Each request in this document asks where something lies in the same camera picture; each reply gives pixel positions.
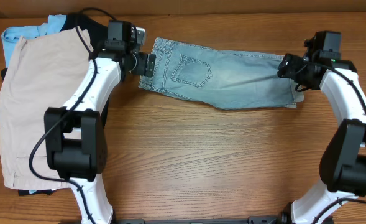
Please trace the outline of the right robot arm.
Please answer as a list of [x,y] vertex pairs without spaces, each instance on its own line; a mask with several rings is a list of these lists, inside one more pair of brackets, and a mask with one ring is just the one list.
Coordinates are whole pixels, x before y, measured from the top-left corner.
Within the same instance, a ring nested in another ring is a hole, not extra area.
[[275,223],[333,223],[332,214],[344,204],[366,205],[366,96],[357,69],[341,58],[339,32],[317,32],[304,46],[302,57],[284,56],[277,75],[293,80],[297,92],[320,90],[338,129],[320,160],[320,180],[290,202]]

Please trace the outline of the light blue denim shorts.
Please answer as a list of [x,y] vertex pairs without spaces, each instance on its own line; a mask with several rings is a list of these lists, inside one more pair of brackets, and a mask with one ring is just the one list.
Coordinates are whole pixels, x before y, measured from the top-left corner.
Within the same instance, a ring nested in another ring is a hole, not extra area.
[[139,88],[226,110],[294,108],[304,100],[296,83],[277,76],[281,55],[233,50],[156,38],[152,77]]

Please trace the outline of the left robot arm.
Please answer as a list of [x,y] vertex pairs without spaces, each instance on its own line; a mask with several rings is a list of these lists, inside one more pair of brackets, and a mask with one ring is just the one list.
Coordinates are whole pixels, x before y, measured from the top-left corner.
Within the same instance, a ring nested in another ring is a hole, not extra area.
[[57,182],[72,189],[82,223],[115,223],[103,183],[108,148],[102,117],[113,89],[128,73],[151,77],[154,54],[141,52],[145,29],[127,21],[109,22],[98,53],[89,51],[88,71],[74,94],[44,114],[47,164]]

